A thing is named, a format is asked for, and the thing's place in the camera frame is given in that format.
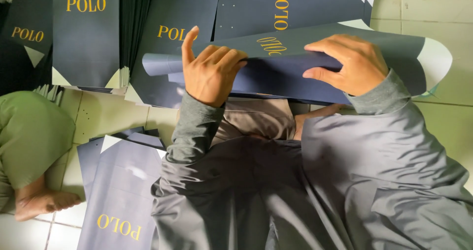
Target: stack of paper bags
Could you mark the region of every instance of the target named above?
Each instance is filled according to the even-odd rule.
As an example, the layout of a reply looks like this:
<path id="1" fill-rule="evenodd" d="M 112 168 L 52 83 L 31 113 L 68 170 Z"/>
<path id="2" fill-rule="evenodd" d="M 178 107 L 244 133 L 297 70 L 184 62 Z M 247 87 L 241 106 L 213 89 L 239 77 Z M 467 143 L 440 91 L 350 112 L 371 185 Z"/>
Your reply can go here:
<path id="1" fill-rule="evenodd" d="M 51 83 L 51 0 L 2 1 L 11 5 L 0 9 L 0 94 L 31 90 L 59 104 L 62 89 Z"/>
<path id="2" fill-rule="evenodd" d="M 208 45 L 214 40 L 354 19 L 369 24 L 373 1 L 152 0 L 125 99 L 179 108 L 184 85 L 169 81 L 167 75 L 147 74 L 142 59 L 146 53 L 179 53 L 182 40 L 195 25 L 199 26 L 200 32 L 194 43 Z"/>
<path id="3" fill-rule="evenodd" d="M 78 250 L 151 248 L 151 186 L 166 154 L 158 136 L 136 127 L 77 147 L 87 200 Z"/>
<path id="4" fill-rule="evenodd" d="M 149 4 L 150 0 L 52 0 L 53 84 L 124 94 Z"/>

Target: white tile floor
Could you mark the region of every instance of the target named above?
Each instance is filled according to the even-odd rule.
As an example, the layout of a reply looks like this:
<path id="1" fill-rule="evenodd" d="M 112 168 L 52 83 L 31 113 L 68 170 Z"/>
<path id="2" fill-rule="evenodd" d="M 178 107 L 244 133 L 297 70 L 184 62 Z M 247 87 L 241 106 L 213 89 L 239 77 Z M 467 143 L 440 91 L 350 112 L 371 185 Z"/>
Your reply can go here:
<path id="1" fill-rule="evenodd" d="M 473 4 L 472 0 L 375 0 L 372 27 L 386 32 L 440 40 L 456 59 L 441 82 L 437 98 L 417 99 L 429 131 L 447 154 L 473 171 Z M 48 185 L 84 199 L 78 144 L 90 137 L 134 126 L 158 128 L 169 145 L 176 110 L 136 106 L 123 97 L 68 90 L 61 107 L 76 120 L 71 151 L 48 170 Z M 466 184 L 473 192 L 473 179 Z M 12 204 L 0 214 L 0 250 L 74 250 L 86 203 L 55 214 L 17 223 Z"/>

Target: person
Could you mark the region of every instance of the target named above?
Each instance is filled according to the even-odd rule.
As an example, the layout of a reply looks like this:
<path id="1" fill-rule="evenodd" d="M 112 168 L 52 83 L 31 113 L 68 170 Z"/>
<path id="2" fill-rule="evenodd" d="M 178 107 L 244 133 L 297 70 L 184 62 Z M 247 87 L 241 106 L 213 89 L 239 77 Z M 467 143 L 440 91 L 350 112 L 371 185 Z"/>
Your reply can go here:
<path id="1" fill-rule="evenodd" d="M 0 97 L 0 210 L 12 195 L 17 221 L 80 204 L 76 194 L 48 189 L 44 176 L 71 148 L 74 130 L 74 121 L 44 96 Z"/>
<path id="2" fill-rule="evenodd" d="M 446 155 L 372 43 L 308 44 L 343 65 L 310 78 L 345 92 L 357 116 L 304 121 L 301 141 L 239 136 L 214 144 L 244 52 L 182 45 L 186 94 L 151 187 L 152 249 L 473 249 L 468 172 Z"/>

